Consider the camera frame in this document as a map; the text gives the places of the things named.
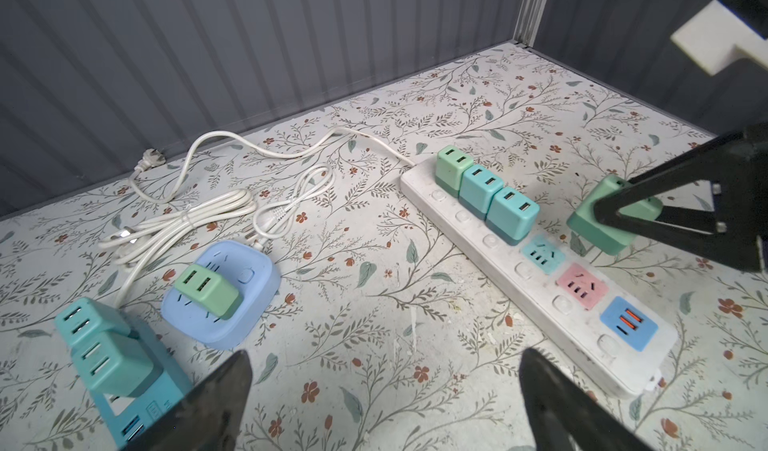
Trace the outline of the white long power strip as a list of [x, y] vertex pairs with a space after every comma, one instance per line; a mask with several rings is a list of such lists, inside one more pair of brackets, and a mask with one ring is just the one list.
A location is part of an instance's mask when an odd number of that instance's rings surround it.
[[588, 378], [634, 398], [655, 388], [675, 327], [540, 227], [510, 245], [435, 181], [430, 158], [400, 188]]

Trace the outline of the teal plug cube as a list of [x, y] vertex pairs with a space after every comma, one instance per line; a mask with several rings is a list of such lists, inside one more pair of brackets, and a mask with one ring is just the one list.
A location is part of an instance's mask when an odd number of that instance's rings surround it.
[[81, 297], [61, 311], [55, 326], [70, 349], [79, 347], [86, 339], [103, 331], [130, 336], [131, 326], [115, 308]]
[[521, 192], [505, 187], [492, 198], [486, 225], [507, 244], [523, 241], [533, 228], [540, 206]]
[[113, 331], [84, 339], [71, 350], [71, 358], [86, 388], [99, 394], [137, 397], [161, 374], [140, 340]]
[[473, 215], [484, 220], [493, 197], [504, 188], [504, 181], [480, 164], [467, 169], [461, 179], [459, 202]]

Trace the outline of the teal power strip with USB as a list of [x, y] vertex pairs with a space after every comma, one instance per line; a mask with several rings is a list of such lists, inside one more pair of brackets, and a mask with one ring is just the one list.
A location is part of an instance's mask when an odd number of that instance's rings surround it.
[[162, 373], [143, 394], [135, 398], [90, 392], [118, 449], [123, 449], [148, 430], [193, 388], [192, 381], [151, 327], [139, 318], [126, 316], [126, 319], [138, 332], [148, 354], [160, 364]]

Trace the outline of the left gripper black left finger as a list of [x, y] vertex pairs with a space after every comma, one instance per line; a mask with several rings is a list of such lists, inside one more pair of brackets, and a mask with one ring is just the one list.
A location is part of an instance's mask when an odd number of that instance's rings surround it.
[[180, 402], [125, 446], [127, 450], [223, 450], [236, 448], [253, 371], [239, 350]]

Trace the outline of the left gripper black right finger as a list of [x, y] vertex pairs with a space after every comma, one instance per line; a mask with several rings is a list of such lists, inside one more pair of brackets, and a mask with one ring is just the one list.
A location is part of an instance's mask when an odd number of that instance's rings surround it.
[[647, 450], [534, 348], [522, 353], [519, 381], [538, 450]]

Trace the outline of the blue square socket cube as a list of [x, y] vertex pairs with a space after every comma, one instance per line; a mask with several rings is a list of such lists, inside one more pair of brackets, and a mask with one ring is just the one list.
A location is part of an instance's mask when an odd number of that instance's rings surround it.
[[236, 241], [207, 248], [166, 292], [161, 316], [216, 350], [239, 345], [277, 294], [281, 274], [269, 257]]

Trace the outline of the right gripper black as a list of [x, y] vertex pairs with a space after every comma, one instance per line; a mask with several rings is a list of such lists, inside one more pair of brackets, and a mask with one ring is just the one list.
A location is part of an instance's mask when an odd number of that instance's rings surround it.
[[[664, 208], [653, 220], [621, 213], [639, 201], [708, 181], [710, 212]], [[767, 125], [719, 136], [595, 202], [596, 220], [741, 271], [767, 269]]]

